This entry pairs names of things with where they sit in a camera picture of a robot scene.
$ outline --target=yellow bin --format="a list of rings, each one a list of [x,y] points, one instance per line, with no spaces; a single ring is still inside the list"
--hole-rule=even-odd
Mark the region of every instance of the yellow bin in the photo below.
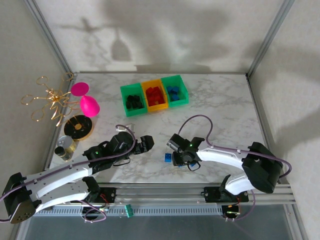
[[[154,111],[158,111],[161,109],[167,109],[169,107],[168,105],[168,97],[164,88],[164,85],[162,84],[161,79],[155,79],[155,80],[151,80],[151,81],[144,81],[141,83],[141,87],[142,87],[142,91],[144,94],[144,98],[145,98],[145,102],[146,102],[146,107],[148,109],[148,112],[154,112]],[[164,103],[163,104],[157,104],[154,106],[149,106],[148,103],[148,99],[147,99],[147,95],[146,95],[146,90],[148,88],[155,88],[155,87],[159,87],[163,98],[164,98]]]

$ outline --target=marble surface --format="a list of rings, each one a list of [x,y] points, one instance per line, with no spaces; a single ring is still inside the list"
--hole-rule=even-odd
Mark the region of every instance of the marble surface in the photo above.
[[[120,86],[159,79],[169,74],[134,73],[80,73],[76,82],[90,86],[88,95],[100,104],[100,113],[92,120],[94,131],[86,140],[80,141],[74,158],[83,158],[88,148],[109,141],[117,134],[116,124],[134,124],[137,138],[151,135],[153,148],[140,155],[133,155],[131,163],[112,167],[96,176],[99,183],[219,183],[228,174],[238,174],[239,169],[215,162],[202,162],[195,172],[186,166],[177,167],[164,162],[165,153],[172,153],[166,143],[186,119],[204,114],[213,121],[210,141],[219,145],[249,146],[253,141],[263,143],[255,107],[247,80],[240,74],[182,74],[189,92],[189,104],[162,111],[126,117]],[[184,138],[205,137],[210,123],[198,117],[187,123],[181,131]],[[50,168],[64,163],[54,155]]]

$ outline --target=blue cube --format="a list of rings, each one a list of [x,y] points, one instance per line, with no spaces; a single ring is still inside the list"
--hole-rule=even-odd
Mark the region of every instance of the blue cube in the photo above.
[[[166,90],[168,91],[168,94],[171,93],[172,89],[173,89],[172,86],[167,86],[167,87],[166,87]]]
[[[172,157],[172,154],[171,154],[171,153],[166,153],[166,154],[164,155],[164,161],[165,161],[166,163],[171,163],[171,157]]]
[[[171,100],[172,100],[172,101],[177,101],[177,100],[179,100],[179,99],[180,99],[179,96],[176,95],[176,94],[173,94],[173,95],[171,96]]]
[[[177,94],[179,92],[179,87],[178,86],[174,86],[173,88],[172,88],[172,93],[173,94]]]

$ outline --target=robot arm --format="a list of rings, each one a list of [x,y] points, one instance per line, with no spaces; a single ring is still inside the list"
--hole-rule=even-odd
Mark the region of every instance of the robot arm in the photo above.
[[[20,188],[3,199],[9,221],[20,223],[42,209],[64,202],[94,201],[100,195],[100,188],[90,175],[130,159],[132,154],[148,152],[153,146],[152,136],[143,136],[138,143],[131,134],[122,131],[65,164],[26,177],[20,172],[12,175],[3,194]]]
[[[232,202],[234,196],[252,189],[264,193],[273,193],[283,164],[253,154],[214,149],[204,138],[194,137],[192,141],[174,134],[167,145],[174,150],[172,162],[174,166],[198,164],[202,161],[213,161],[234,166],[243,172],[237,176],[226,176],[220,187],[221,198]],[[251,152],[274,156],[261,143],[254,142],[248,147]]]

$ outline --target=green storage compartment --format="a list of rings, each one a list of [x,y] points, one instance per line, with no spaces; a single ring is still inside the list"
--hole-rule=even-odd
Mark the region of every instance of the green storage compartment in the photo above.
[[[168,103],[170,108],[189,103],[188,90],[180,75],[167,76],[167,77],[161,78],[161,81],[164,86],[166,95],[168,97]],[[173,94],[169,93],[167,89],[168,87],[173,88],[176,86],[179,87],[179,92],[177,93],[179,100],[173,100],[172,99]]]
[[[148,112],[146,101],[145,101],[145,96],[144,92],[142,91],[142,87],[140,83],[135,83],[131,85],[125,85],[120,87],[121,90],[121,95],[122,95],[122,102],[123,102],[123,107],[124,111],[127,117],[139,115],[139,114],[145,114]],[[140,109],[127,109],[126,107],[126,102],[127,102],[127,97],[129,95],[137,95],[140,97],[140,101],[142,102],[142,107]]]

